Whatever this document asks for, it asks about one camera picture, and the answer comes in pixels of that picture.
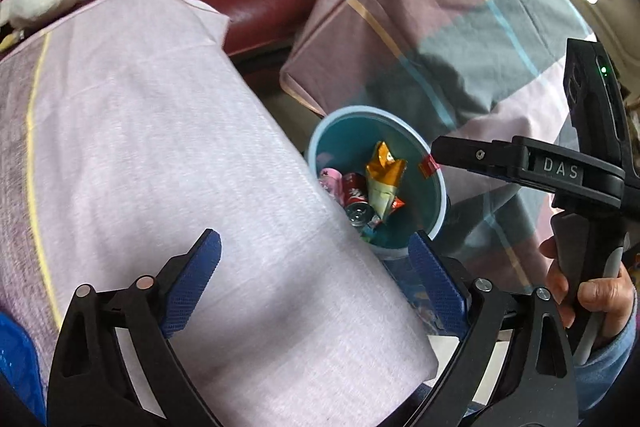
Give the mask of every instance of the red tag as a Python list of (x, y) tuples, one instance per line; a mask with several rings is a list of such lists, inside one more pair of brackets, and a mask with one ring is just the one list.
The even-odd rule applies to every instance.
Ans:
[(436, 163), (436, 160), (433, 159), (433, 156), (428, 155), (422, 159), (418, 167), (420, 168), (420, 171), (425, 178), (430, 178), (440, 168), (440, 165)]

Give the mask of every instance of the device handle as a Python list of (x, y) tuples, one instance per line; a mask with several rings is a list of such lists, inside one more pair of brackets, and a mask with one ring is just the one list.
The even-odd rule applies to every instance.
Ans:
[(558, 246), (558, 264), (569, 281), (563, 304), (575, 309), (575, 320), (567, 330), (575, 365), (584, 365), (596, 341), (604, 313), (591, 313), (576, 296), (580, 283), (591, 279), (617, 277), (624, 250), (626, 232), (619, 217), (588, 219), (562, 212), (551, 218)]

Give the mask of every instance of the pink can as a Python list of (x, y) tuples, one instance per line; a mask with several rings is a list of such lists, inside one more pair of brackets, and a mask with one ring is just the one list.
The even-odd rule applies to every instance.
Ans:
[(342, 174), (336, 169), (322, 169), (318, 181), (335, 201), (342, 204)]

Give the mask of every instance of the finger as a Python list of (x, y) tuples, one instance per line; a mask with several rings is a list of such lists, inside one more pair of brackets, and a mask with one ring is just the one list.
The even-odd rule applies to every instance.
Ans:
[(567, 304), (560, 304), (558, 306), (558, 313), (560, 314), (560, 319), (562, 320), (562, 325), (565, 328), (570, 328), (575, 320), (575, 311), (574, 309)]
[(622, 331), (634, 307), (634, 286), (621, 264), (617, 278), (592, 279), (580, 284), (578, 301), (590, 312), (605, 312), (601, 335), (613, 338)]
[(554, 260), (546, 274), (546, 287), (554, 296), (556, 303), (560, 304), (569, 293), (569, 281), (562, 273), (558, 260)]
[(558, 257), (558, 246), (556, 245), (556, 238), (553, 236), (549, 237), (549, 239), (545, 239), (538, 249), (542, 255), (549, 259), (555, 259)]

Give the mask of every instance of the bucket rim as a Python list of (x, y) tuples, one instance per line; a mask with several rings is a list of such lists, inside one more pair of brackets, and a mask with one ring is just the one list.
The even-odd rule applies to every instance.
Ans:
[[(380, 120), (382, 121), (386, 120), (392, 122), (393, 124), (401, 128), (402, 131), (409, 133), (418, 142), (418, 144), (420, 144), (425, 154), (431, 154), (431, 147), (429, 147), (422, 136), (420, 136), (413, 127), (411, 127), (398, 116), (383, 109), (372, 107), (370, 105), (348, 105), (346, 107), (337, 109), (329, 113), (326, 117), (322, 118), (318, 126), (316, 126), (316, 128), (314, 129), (313, 134), (311, 135), (309, 146), (306, 149), (306, 164), (308, 165), (309, 170), (311, 171), (311, 174), (313, 174), (314, 178), (318, 178), (318, 169), (316, 168), (316, 151), (318, 150), (320, 137), (336, 120), (339, 120), (344, 116), (354, 115), (356, 113), (370, 114), (380, 117)], [(442, 170), (438, 169), (435, 175), (438, 179), (438, 187), (440, 188), (440, 208), (438, 210), (438, 217), (436, 218), (436, 222), (428, 232), (429, 239), (431, 240), (435, 239), (435, 237), (438, 235), (438, 232), (442, 228), (447, 213), (447, 189), (444, 183)]]

